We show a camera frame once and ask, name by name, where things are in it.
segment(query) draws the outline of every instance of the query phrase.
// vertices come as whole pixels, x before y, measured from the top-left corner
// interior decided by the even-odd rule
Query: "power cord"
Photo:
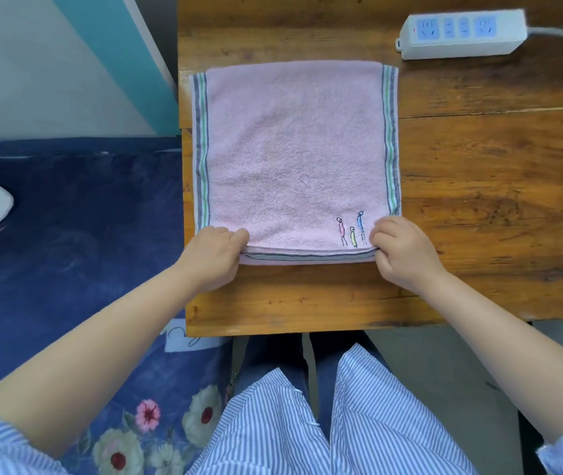
[[[553,37],[563,37],[563,28],[552,28],[544,26],[529,26],[528,36],[530,35],[550,35]]]

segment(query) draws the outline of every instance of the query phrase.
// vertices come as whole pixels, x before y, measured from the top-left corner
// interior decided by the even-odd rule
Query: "dark blue pants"
[[[364,331],[310,333],[310,342],[317,366],[318,422],[323,434],[329,440],[336,371],[343,354],[358,343],[385,367],[387,364]],[[235,394],[241,393],[277,367],[295,388],[301,390],[305,399],[309,400],[308,365],[303,358],[300,333],[251,336],[246,345],[244,362],[239,370]]]

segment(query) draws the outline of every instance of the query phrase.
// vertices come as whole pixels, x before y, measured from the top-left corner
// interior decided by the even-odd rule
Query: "flower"
[[[149,463],[156,469],[154,475],[182,475],[184,461],[170,443],[163,443],[150,454]]]
[[[205,448],[220,421],[222,396],[217,386],[209,385],[191,399],[189,411],[182,417],[182,428],[192,444]]]
[[[143,450],[133,432],[106,430],[92,449],[99,475],[140,475]]]
[[[156,430],[156,427],[159,425],[159,418],[160,408],[158,403],[153,400],[143,400],[136,407],[136,426],[143,433]]]

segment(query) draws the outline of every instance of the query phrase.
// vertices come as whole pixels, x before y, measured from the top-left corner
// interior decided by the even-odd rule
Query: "embroidered blue figure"
[[[364,211],[360,211],[359,215],[356,217],[356,223],[359,226],[360,230],[360,241],[363,242],[364,245],[367,244],[367,240],[365,240],[365,229],[362,227],[362,216],[365,215]]]
[[[354,227],[350,227],[350,240],[352,240],[352,245],[354,248],[358,248],[358,244],[356,243],[356,235],[354,233]]]
[[[347,246],[347,241],[345,240],[345,227],[343,226],[343,219],[341,217],[337,217],[336,221],[338,222],[338,231],[341,233],[341,242],[343,246]]]

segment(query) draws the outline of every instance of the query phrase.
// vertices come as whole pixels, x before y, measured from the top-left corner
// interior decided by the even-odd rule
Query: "power strip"
[[[507,55],[527,38],[523,10],[409,15],[396,50],[403,60]]]

